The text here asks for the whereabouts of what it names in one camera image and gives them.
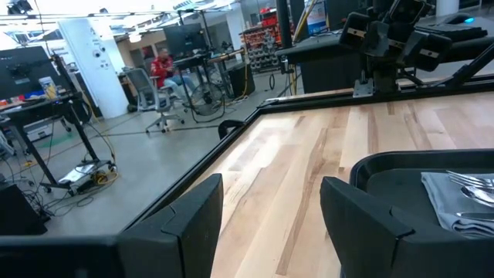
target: gray floor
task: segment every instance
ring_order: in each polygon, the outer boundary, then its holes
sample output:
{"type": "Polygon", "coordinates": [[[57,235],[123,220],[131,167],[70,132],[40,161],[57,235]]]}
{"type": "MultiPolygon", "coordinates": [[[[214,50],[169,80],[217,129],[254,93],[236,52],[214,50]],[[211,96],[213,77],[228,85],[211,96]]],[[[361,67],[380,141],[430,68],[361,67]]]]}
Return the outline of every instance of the gray floor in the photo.
{"type": "MultiPolygon", "coordinates": [[[[196,124],[188,113],[183,115],[185,124],[170,123],[170,132],[162,134],[156,129],[149,135],[144,133],[144,128],[157,118],[154,112],[127,114],[94,123],[99,132],[109,135],[120,176],[111,186],[102,187],[90,196],[81,195],[56,202],[49,210],[57,216],[46,223],[48,232],[44,236],[119,232],[219,142],[218,124],[226,119],[244,120],[262,101],[280,95],[286,88],[286,76],[277,73],[275,77],[275,89],[270,90],[269,73],[256,75],[256,91],[247,100],[227,107],[226,115],[211,123],[196,124]]],[[[299,85],[298,91],[302,93],[301,83],[299,85]]],[[[109,159],[110,151],[96,131],[86,127],[86,133],[98,156],[109,159]]],[[[56,178],[60,178],[80,162],[86,149],[77,133],[65,132],[60,123],[55,124],[53,134],[51,148],[49,137],[36,142],[36,147],[42,157],[50,157],[49,168],[56,178]]],[[[26,168],[25,161],[21,154],[7,160],[16,178],[22,175],[39,182],[43,176],[40,167],[26,168]]],[[[11,176],[8,165],[0,163],[0,171],[5,176],[11,176]]],[[[36,189],[28,185],[19,187],[36,189]]],[[[53,189],[49,194],[39,191],[44,204],[66,196],[62,189],[53,189]]]]}

